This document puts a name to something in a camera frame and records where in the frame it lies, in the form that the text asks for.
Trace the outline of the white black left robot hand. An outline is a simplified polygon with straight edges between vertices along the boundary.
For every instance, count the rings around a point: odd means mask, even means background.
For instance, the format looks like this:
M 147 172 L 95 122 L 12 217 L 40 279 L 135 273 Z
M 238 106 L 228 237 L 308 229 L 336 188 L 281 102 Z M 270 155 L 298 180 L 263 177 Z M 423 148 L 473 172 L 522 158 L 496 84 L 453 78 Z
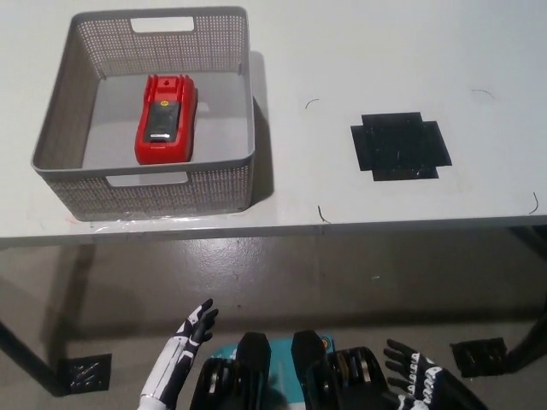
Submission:
M 138 409 L 175 409 L 199 348 L 212 338 L 219 310 L 209 298 L 168 339 L 141 391 Z

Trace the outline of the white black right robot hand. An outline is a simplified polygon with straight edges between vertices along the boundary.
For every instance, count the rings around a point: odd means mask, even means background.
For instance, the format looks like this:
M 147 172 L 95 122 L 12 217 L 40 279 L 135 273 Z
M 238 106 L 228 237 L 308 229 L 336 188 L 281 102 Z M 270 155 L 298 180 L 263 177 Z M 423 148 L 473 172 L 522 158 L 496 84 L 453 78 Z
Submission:
M 385 398 L 394 409 L 450 409 L 443 387 L 447 371 L 399 341 L 388 339 L 386 343 L 385 366 L 396 376 L 386 379 L 390 389 Z

